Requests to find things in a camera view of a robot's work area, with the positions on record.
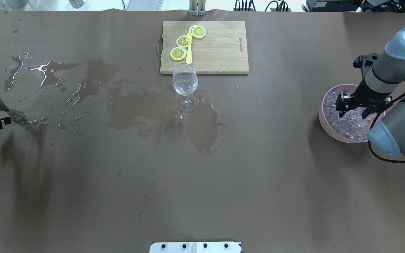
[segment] white bracket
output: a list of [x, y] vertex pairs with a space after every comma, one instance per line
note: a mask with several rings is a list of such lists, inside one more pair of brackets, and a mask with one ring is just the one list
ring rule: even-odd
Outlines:
[[206, 0], [190, 0], [190, 16], [206, 16]]
[[153, 243], [149, 253], [242, 253], [241, 242]]

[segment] yellow knife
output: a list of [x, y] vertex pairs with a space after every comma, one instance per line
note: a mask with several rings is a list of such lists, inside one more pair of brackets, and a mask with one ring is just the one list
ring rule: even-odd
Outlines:
[[190, 37], [190, 45], [187, 47], [187, 57], [185, 58], [185, 63], [186, 64], [192, 64], [192, 38], [193, 36], [190, 34], [190, 32], [187, 32], [187, 36]]

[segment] gray robot arm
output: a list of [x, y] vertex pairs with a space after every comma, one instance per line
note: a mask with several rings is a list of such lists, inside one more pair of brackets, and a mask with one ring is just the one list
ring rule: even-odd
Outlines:
[[[405, 81], [405, 29], [397, 32], [381, 55], [373, 53], [359, 62], [362, 81], [353, 94], [339, 94], [336, 102], [341, 117], [357, 107], [367, 108], [365, 118], [392, 106], [389, 95]], [[405, 155], [405, 97], [370, 130], [368, 140], [392, 157]]]

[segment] table surface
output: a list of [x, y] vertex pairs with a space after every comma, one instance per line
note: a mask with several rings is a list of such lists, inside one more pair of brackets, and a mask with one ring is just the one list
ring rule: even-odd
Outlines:
[[318, 121], [405, 14], [209, 11], [196, 20], [246, 21], [250, 73], [200, 75], [201, 104], [182, 114], [156, 41], [164, 20], [193, 19], [0, 12], [0, 96], [38, 120], [0, 130], [0, 253], [405, 252], [405, 165]]

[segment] cutting board handle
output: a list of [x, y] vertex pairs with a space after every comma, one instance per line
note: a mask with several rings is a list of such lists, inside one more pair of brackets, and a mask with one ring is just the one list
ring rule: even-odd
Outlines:
[[[162, 48], [160, 49], [160, 52], [159, 52], [159, 43], [160, 43], [160, 41], [162, 41]], [[156, 47], [156, 52], [159, 55], [160, 59], [162, 59], [162, 50], [163, 50], [163, 37], [161, 36], [159, 38], [159, 40], [157, 41], [157, 47]]]

